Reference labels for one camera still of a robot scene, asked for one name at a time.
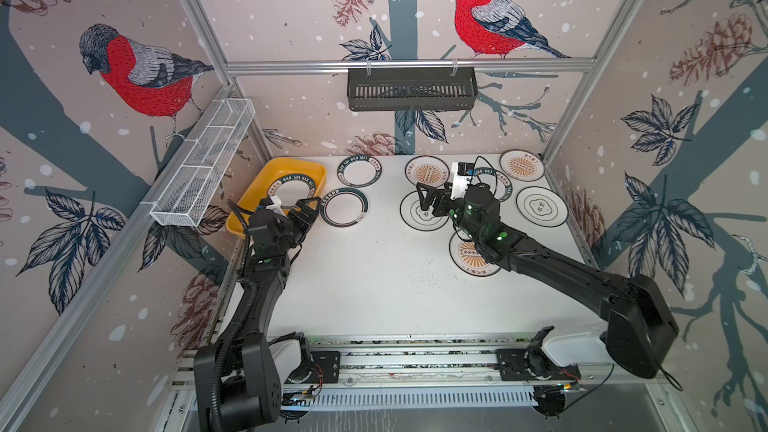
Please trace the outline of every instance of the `hanging basket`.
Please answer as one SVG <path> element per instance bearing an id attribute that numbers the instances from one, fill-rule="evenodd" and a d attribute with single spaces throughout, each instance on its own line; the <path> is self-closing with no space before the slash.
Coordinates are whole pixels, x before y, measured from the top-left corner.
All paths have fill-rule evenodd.
<path id="1" fill-rule="evenodd" d="M 346 96 L 357 112 L 469 110 L 478 96 L 474 67 L 350 69 L 348 77 Z"/>

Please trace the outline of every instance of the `wallpaper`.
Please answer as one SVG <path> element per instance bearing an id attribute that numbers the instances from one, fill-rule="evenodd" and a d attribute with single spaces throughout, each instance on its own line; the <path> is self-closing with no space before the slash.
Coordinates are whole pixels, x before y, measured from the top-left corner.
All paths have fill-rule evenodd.
<path id="1" fill-rule="evenodd" d="M 552 162 L 601 267 L 654 277 L 700 430 L 768 430 L 764 0 L 647 0 Z"/>
<path id="2" fill-rule="evenodd" d="M 472 110 L 354 112 L 346 74 L 242 76 L 273 156 L 539 153 L 580 72 L 481 73 Z"/>
<path id="3" fill-rule="evenodd" d="M 230 61 L 592 56 L 619 1 L 201 0 Z"/>
<path id="4" fill-rule="evenodd" d="M 220 86 L 178 0 L 3 0 L 0 56 L 5 393 Z"/>

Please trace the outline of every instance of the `bird feet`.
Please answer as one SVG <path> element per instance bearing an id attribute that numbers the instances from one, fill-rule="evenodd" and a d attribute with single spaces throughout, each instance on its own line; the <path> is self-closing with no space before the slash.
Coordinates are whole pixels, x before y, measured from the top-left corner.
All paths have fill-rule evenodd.
<path id="1" fill-rule="evenodd" d="M 182 134 L 179 134 L 178 132 L 174 131 L 174 132 L 173 132 L 173 133 L 171 133 L 169 136 L 166 136 L 166 137 L 165 137 L 165 148 L 166 148 L 166 149 L 168 148 L 168 145 L 170 145 L 170 141 L 171 141 L 171 140 L 172 140 L 174 137 L 181 137 L 181 140 L 187 139 L 187 137 L 184 137 L 184 135 L 182 135 Z"/>

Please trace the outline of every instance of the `plate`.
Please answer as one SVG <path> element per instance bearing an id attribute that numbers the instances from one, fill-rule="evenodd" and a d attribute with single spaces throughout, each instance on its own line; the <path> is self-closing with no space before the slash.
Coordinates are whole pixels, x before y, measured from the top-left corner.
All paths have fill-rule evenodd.
<path id="1" fill-rule="evenodd" d="M 508 176 L 524 182 L 532 182 L 544 174 L 542 160 L 525 150 L 507 150 L 498 161 Z"/>
<path id="2" fill-rule="evenodd" d="M 432 187 L 440 187 L 448 181 L 451 169 L 437 157 L 414 157 L 406 164 L 406 177 L 414 186 L 421 182 Z"/>
<path id="3" fill-rule="evenodd" d="M 517 203 L 520 213 L 537 226 L 561 226 L 568 218 L 565 202 L 548 188 L 524 188 L 518 193 Z"/>
<path id="4" fill-rule="evenodd" d="M 312 198 L 317 192 L 317 185 L 312 177 L 304 174 L 289 174 L 272 182 L 266 190 L 268 196 L 278 196 L 283 210 L 291 210 L 300 198 Z"/>
<path id="5" fill-rule="evenodd" d="M 422 232 L 437 230 L 448 222 L 448 216 L 433 216 L 432 207 L 427 211 L 421 209 L 421 204 L 418 201 L 418 191 L 409 193 L 400 202 L 400 217 L 410 228 L 415 228 Z"/>
<path id="6" fill-rule="evenodd" d="M 368 187 L 382 176 L 382 164 L 370 156 L 351 156 L 341 161 L 336 175 L 345 186 Z"/>
<path id="7" fill-rule="evenodd" d="M 502 270 L 499 265 L 488 264 L 480 256 L 480 252 L 475 250 L 475 243 L 464 242 L 456 232 L 451 236 L 448 250 L 451 251 L 453 263 L 464 272 L 475 275 L 475 277 L 487 277 Z"/>
<path id="8" fill-rule="evenodd" d="M 496 179 L 493 177 L 494 173 L 498 178 L 498 186 Z M 496 187 L 494 197 L 496 197 L 499 202 L 504 202 L 512 197 L 512 181 L 509 180 L 509 177 L 506 177 L 501 170 L 496 170 L 490 167 L 478 167 L 475 169 L 475 177 L 477 177 L 480 182 L 489 184 L 491 190 Z"/>
<path id="9" fill-rule="evenodd" d="M 356 188 L 337 188 L 320 201 L 320 216 L 329 226 L 351 227 L 367 214 L 368 197 Z"/>

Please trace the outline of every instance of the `bird illustration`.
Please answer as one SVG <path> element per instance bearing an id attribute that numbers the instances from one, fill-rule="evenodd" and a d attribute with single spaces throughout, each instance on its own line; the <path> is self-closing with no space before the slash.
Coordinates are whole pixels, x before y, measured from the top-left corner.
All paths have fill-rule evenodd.
<path id="1" fill-rule="evenodd" d="M 475 51 L 499 54 L 540 49 L 555 57 L 568 57 L 550 47 L 547 38 L 531 25 L 522 7 L 511 0 L 456 0 L 456 33 Z"/>
<path id="2" fill-rule="evenodd" d="M 176 113 L 192 102 L 197 79 L 213 70 L 198 60 L 185 59 L 165 47 L 146 46 L 105 24 L 88 28 L 80 38 L 80 53 L 88 73 L 98 70 L 120 97 L 136 112 L 152 117 L 172 117 L 174 128 L 165 138 L 166 146 L 176 132 Z"/>

